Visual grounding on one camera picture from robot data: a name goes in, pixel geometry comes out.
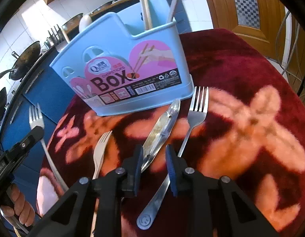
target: floral blanket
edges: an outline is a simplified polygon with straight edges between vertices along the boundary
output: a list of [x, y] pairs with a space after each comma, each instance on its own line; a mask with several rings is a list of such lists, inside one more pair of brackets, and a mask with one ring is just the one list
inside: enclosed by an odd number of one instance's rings
[[[194, 128], [183, 157], [206, 176], [228, 175], [252, 199], [281, 236], [293, 236], [305, 220], [305, 108], [278, 71], [235, 34], [215, 29], [182, 34], [196, 86], [209, 86], [209, 113]], [[182, 101], [167, 140], [179, 150], [188, 130], [190, 99]], [[74, 97], [52, 135], [48, 150], [68, 186], [94, 173], [93, 150], [113, 130], [100, 176], [118, 167], [143, 144], [168, 106], [131, 114], [99, 117]], [[122, 235], [187, 236], [186, 197], [168, 190], [158, 216], [146, 231], [136, 219], [167, 172], [165, 145], [142, 174], [138, 197], [122, 205]], [[44, 215], [63, 193], [46, 158], [37, 190]]]

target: fork handle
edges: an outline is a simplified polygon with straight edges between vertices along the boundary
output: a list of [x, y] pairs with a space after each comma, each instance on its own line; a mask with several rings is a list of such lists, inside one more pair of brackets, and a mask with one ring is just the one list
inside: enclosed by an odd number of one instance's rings
[[52, 173], [54, 174], [56, 180], [58, 181], [58, 183], [60, 184], [60, 186], [61, 186], [61, 188], [63, 189], [64, 192], [68, 191], [69, 188], [66, 185], [66, 183], [64, 182], [64, 180], [62, 179], [61, 175], [59, 174], [54, 162], [52, 161], [52, 158], [51, 158], [51, 156], [50, 156], [50, 154], [47, 150], [46, 143], [45, 143], [44, 139], [41, 139], [41, 145], [43, 146], [43, 149], [45, 151], [48, 163], [50, 165], [50, 168], [52, 169]]
[[[182, 156], [182, 153], [185, 149], [185, 145], [187, 144], [187, 141], [192, 132], [192, 129], [193, 129], [193, 127], [190, 126], [190, 128], [185, 136], [185, 139], [183, 140], [181, 148], [179, 150], [178, 157]], [[137, 226], [140, 229], [147, 230], [153, 224], [153, 222], [157, 216], [157, 213], [160, 209], [160, 206], [162, 204], [162, 201], [164, 200], [164, 197], [166, 195], [169, 185], [170, 185], [170, 179], [169, 179], [169, 175], [167, 175], [166, 178], [164, 179], [164, 181], [162, 182], [161, 186], [159, 187], [158, 191], [155, 193], [155, 195], [152, 197], [150, 202], [147, 204], [147, 206], [138, 216]]]

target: checkered glass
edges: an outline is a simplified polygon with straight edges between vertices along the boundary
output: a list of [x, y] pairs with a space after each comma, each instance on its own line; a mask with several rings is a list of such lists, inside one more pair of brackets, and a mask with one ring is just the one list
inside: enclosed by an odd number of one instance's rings
[[235, 0], [238, 24], [260, 29], [257, 0]]

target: white tile wall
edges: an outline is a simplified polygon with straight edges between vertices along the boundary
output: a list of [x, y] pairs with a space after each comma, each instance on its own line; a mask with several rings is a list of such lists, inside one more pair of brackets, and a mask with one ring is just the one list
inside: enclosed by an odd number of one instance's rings
[[[108, 1], [111, 0], [55, 0], [46, 5], [43, 0], [27, 0], [0, 34], [0, 72], [13, 67], [16, 59], [12, 51], [20, 55], [35, 41], [43, 46], [52, 26], [63, 25], [79, 13], [88, 14]], [[6, 74], [0, 79], [0, 90], [6, 87], [7, 93], [11, 93], [19, 84]]]
[[182, 0], [192, 31], [213, 29], [206, 0]]

